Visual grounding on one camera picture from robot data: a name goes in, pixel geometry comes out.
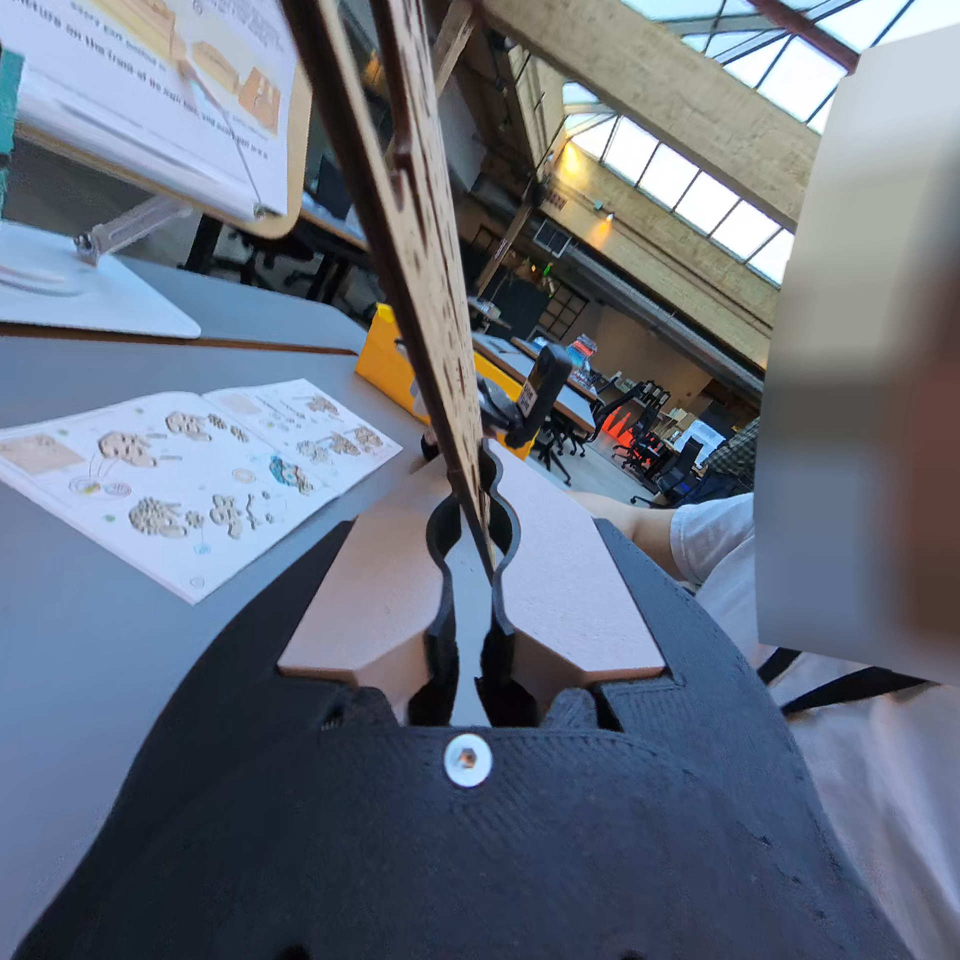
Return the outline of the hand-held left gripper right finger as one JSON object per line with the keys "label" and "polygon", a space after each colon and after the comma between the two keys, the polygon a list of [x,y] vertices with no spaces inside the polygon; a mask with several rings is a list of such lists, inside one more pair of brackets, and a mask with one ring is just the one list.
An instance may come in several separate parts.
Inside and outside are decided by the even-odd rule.
{"label": "hand-held left gripper right finger", "polygon": [[484,685],[549,706],[564,690],[662,676],[666,662],[594,517],[497,443],[490,518],[503,558],[491,582]]}

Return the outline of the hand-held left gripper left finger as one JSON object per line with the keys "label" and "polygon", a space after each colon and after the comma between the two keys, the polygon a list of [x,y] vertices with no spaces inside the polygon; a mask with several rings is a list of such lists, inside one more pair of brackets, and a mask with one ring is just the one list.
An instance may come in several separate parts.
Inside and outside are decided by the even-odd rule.
{"label": "hand-held left gripper left finger", "polygon": [[380,690],[394,711],[451,711],[459,654],[450,550],[460,505],[442,458],[360,514],[280,655],[288,677]]}

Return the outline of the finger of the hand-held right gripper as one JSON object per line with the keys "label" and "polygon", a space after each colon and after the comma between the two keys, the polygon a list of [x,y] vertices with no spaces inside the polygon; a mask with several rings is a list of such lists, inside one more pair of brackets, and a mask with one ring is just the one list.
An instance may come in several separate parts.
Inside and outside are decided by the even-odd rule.
{"label": "finger of the hand-held right gripper", "polygon": [[421,453],[424,460],[434,460],[440,452],[439,444],[417,378],[414,378],[411,383],[410,395],[413,400],[412,413],[424,424],[420,439]]}

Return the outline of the wooden puzzle part sheet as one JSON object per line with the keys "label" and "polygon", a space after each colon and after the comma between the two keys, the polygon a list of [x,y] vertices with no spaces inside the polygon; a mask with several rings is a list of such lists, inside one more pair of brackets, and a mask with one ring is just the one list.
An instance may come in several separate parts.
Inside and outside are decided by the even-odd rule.
{"label": "wooden puzzle part sheet", "polygon": [[336,154],[488,578],[495,548],[482,486],[474,347],[422,2],[371,2],[393,127],[392,166],[332,1],[283,1],[321,125]]}

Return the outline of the person's right forearm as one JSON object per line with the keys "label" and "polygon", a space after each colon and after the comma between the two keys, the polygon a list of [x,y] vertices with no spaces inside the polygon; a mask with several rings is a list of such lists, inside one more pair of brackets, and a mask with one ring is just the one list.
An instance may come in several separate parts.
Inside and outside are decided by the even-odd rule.
{"label": "person's right forearm", "polygon": [[677,510],[640,508],[586,491],[568,495],[595,519],[611,523],[674,580],[685,581],[671,547],[671,524]]}

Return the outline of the grey desk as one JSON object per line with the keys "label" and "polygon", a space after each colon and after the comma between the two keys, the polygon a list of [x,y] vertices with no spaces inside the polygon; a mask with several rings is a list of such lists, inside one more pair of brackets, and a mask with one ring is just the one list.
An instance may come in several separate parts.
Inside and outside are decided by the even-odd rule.
{"label": "grey desk", "polygon": [[74,341],[359,356],[366,332],[333,306],[135,258],[121,262],[193,319],[197,339],[2,322],[3,341]]}
{"label": "grey desk", "polygon": [[196,606],[2,493],[2,958],[616,958],[630,869],[574,773],[623,736],[451,729],[277,660],[354,523],[441,462],[390,461]]}

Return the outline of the yellow plastic bin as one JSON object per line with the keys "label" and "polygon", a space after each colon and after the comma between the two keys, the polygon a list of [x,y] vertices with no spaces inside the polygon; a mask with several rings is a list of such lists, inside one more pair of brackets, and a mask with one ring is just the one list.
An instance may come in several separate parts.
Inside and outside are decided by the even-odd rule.
{"label": "yellow plastic bin", "polygon": [[[392,308],[385,303],[375,302],[366,342],[357,361],[356,373],[414,416],[410,386],[415,374],[405,347],[399,344],[400,340],[401,331]],[[474,363],[476,372],[495,382],[511,400],[519,398],[522,383],[511,378],[477,349],[474,349]],[[518,459],[526,460],[532,447],[533,440],[521,449],[512,449],[511,452]]]}

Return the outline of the orange traffic cone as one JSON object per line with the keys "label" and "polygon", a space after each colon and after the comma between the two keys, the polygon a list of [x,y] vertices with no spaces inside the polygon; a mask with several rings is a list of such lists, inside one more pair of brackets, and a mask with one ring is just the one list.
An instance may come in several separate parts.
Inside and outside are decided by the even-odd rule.
{"label": "orange traffic cone", "polygon": [[609,414],[601,426],[600,434],[591,445],[593,450],[607,458],[623,453],[621,448],[630,445],[633,424],[637,418],[637,412],[625,405]]}

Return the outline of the puzzle instruction booklet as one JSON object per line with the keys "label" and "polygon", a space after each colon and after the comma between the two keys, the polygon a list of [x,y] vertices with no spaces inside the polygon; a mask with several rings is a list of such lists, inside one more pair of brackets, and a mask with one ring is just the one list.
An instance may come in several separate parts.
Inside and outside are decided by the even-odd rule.
{"label": "puzzle instruction booklet", "polygon": [[199,603],[402,446],[306,379],[2,429],[2,481]]}

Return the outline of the skylight window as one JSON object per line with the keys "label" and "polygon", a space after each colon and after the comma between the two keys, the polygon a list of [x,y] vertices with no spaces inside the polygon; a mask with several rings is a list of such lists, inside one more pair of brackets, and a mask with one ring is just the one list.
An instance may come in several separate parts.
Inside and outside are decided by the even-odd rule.
{"label": "skylight window", "polygon": [[[741,84],[822,134],[841,79],[841,65],[811,39],[786,27],[760,26],[750,2],[627,2],[714,61]],[[958,2],[787,2],[830,39],[860,54],[955,22]],[[653,200],[766,282],[780,286],[794,233],[650,130],[601,104],[569,80],[563,85],[565,133],[573,146]]]}

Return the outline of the white document stand with page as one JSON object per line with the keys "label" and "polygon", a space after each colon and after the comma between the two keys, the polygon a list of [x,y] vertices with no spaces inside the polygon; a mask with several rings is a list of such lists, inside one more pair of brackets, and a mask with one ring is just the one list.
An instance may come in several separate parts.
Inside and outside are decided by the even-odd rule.
{"label": "white document stand with page", "polygon": [[235,219],[66,145],[28,126],[16,114],[15,134],[19,137],[139,186],[149,192],[150,197],[123,214],[102,214],[101,223],[83,231],[76,239],[2,220],[2,322],[186,340],[198,338],[198,324],[161,294],[152,292],[145,281],[121,262],[118,252],[196,211],[257,237],[276,239],[290,232],[302,208],[310,108],[308,85],[295,44],[294,51],[294,92],[288,128],[289,210],[284,216],[260,213],[252,220]]}

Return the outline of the printed instruction sheet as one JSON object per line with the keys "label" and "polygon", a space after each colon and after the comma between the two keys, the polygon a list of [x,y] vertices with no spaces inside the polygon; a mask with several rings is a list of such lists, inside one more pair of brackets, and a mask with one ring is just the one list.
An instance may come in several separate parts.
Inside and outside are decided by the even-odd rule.
{"label": "printed instruction sheet", "polygon": [[273,1],[3,1],[17,118],[239,220],[289,210],[297,64]]}

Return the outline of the metal ventilation duct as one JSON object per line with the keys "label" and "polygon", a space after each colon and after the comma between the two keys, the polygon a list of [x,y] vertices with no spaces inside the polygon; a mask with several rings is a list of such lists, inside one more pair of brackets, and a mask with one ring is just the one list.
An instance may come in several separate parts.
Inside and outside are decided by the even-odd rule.
{"label": "metal ventilation duct", "polygon": [[569,246],[562,260],[583,281],[597,288],[604,303],[653,330],[729,389],[749,397],[756,406],[762,405],[765,373],[741,350],[686,315],[667,309],[587,253],[584,247]]}

